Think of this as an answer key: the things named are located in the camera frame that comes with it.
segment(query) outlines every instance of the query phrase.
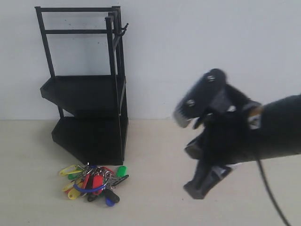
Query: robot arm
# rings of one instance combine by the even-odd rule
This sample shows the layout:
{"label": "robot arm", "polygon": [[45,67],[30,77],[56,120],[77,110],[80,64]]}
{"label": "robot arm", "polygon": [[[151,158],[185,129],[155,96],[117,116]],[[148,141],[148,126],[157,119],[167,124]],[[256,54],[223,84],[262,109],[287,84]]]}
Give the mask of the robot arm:
{"label": "robot arm", "polygon": [[262,106],[226,82],[219,69],[206,73],[179,102],[178,125],[198,118],[203,132],[185,151],[198,160],[193,179],[184,189],[194,199],[228,176],[238,163],[301,153],[301,96]]}

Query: shelf tier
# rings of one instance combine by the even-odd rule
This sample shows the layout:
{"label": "shelf tier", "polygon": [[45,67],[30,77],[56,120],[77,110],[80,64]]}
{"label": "shelf tier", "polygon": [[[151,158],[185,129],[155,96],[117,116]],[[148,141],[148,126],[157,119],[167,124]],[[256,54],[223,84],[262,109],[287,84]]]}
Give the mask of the shelf tier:
{"label": "shelf tier", "polygon": [[[116,115],[111,75],[73,75],[50,78],[40,89],[43,98],[77,118]],[[117,76],[119,112],[125,93],[125,77]]]}
{"label": "shelf tier", "polygon": [[52,131],[52,139],[83,164],[122,165],[126,146],[128,119],[121,119],[121,143],[111,118],[78,119],[63,117]]}

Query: black cable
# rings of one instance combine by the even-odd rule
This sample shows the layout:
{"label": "black cable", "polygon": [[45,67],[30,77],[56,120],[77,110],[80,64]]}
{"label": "black cable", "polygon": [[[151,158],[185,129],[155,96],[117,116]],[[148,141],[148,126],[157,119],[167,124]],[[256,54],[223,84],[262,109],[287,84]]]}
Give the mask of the black cable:
{"label": "black cable", "polygon": [[263,180],[263,183],[264,183],[264,186],[265,186],[265,189],[267,190],[267,193],[269,195],[269,198],[271,199],[278,215],[280,216],[280,218],[282,219],[283,223],[286,225],[286,226],[291,226],[291,224],[288,222],[288,220],[286,219],[286,217],[284,216],[282,210],[280,209],[280,207],[278,206],[278,203],[277,201],[275,200],[275,197],[269,187],[269,183],[268,183],[268,180],[267,180],[267,177],[265,175],[265,172],[264,172],[264,169],[263,169],[263,166],[262,166],[262,163],[261,163],[261,160],[260,158],[258,157],[258,155],[256,154],[256,162],[258,164],[258,168],[259,168],[259,171],[260,171],[260,175],[262,177],[262,180]]}

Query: shelf rack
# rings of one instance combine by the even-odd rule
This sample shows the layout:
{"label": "shelf rack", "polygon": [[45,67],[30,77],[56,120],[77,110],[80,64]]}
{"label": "shelf rack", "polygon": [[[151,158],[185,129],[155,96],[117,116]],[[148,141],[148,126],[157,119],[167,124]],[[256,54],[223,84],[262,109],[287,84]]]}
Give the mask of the shelf rack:
{"label": "shelf rack", "polygon": [[[121,26],[120,7],[35,9],[50,72],[40,92],[43,98],[57,105],[60,115],[52,131],[53,141],[83,164],[122,165],[128,127],[122,36],[128,24]],[[42,16],[45,12],[108,12],[106,29],[47,30]],[[51,34],[106,34],[111,74],[56,75],[47,39]],[[73,117],[64,116],[63,109]]]}

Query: pile of keys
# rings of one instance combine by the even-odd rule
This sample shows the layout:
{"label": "pile of keys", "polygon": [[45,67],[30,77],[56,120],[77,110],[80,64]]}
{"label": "pile of keys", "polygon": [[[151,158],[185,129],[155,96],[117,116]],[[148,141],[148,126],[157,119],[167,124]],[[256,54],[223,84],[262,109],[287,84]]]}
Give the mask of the pile of keys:
{"label": "pile of keys", "polygon": [[115,187],[129,177],[126,166],[120,166],[116,175],[107,167],[71,165],[60,171],[60,176],[67,176],[71,182],[62,191],[74,200],[87,196],[88,202],[104,196],[108,206],[114,206],[120,198],[114,193]]}

